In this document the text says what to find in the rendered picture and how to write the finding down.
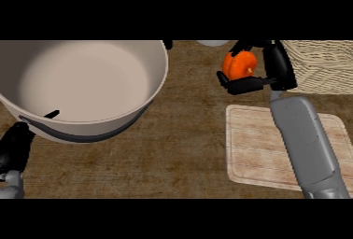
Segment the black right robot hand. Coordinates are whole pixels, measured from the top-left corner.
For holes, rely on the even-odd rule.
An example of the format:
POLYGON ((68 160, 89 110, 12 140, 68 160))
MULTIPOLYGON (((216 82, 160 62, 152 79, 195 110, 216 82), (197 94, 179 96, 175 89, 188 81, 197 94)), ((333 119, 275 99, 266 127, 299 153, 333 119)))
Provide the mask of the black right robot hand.
POLYGON ((299 86, 294 68, 279 40, 240 40, 229 52, 237 55, 242 50, 251 51, 253 48, 262 48, 266 77, 251 76, 231 80, 220 67, 217 71, 220 86, 234 95, 260 91, 265 85, 269 85, 274 91, 294 89, 299 86))

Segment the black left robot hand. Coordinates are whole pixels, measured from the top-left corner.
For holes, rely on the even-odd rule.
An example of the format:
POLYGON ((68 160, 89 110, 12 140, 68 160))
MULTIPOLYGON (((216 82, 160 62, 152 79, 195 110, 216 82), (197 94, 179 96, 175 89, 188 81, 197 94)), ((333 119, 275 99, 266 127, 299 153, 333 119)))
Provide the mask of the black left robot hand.
POLYGON ((0 138, 0 180, 9 171, 25 171, 34 137, 28 123, 15 122, 0 138))

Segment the orange squash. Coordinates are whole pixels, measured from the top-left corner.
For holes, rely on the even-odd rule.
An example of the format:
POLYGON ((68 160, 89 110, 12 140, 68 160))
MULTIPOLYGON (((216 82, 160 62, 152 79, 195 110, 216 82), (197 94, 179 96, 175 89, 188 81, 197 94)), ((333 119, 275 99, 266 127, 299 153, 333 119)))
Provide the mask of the orange squash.
POLYGON ((222 72, 231 80, 251 77, 257 68, 257 57, 251 51, 242 50, 237 55, 229 52, 223 58, 222 72))

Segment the pale wooden cutting board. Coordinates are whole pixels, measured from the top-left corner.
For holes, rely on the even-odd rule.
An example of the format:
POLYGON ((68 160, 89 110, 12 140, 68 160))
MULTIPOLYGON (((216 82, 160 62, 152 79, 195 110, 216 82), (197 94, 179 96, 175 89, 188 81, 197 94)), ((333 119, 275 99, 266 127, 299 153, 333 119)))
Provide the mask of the pale wooden cutting board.
MULTIPOLYGON (((343 120, 336 115, 321 113, 319 117, 338 157, 344 185, 353 196, 350 137, 343 120)), ((302 190, 269 108, 226 106, 226 161, 228 176, 237 183, 302 190)))

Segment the large beige pot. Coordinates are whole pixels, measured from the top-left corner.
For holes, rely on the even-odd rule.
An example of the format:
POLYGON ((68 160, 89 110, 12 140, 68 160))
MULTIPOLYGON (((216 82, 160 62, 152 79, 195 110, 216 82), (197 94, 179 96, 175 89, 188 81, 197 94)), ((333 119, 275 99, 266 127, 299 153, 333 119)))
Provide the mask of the large beige pot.
POLYGON ((0 40, 0 103, 53 142, 121 134, 163 88, 160 40, 0 40))

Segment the woven wicker basket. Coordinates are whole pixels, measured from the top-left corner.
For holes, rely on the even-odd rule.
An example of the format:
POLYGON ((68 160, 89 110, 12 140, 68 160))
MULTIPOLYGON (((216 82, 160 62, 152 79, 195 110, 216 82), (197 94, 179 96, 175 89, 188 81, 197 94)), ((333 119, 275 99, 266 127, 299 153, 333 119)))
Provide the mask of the woven wicker basket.
POLYGON ((353 40, 282 40, 299 87, 309 94, 353 95, 353 40))

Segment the pale grey round object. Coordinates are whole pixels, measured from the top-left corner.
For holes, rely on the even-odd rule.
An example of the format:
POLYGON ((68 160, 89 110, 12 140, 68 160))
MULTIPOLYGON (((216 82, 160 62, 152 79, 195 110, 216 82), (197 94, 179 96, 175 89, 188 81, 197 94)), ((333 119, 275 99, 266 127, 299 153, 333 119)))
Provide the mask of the pale grey round object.
POLYGON ((197 40, 197 42, 207 47, 220 47, 229 42, 229 40, 197 40))

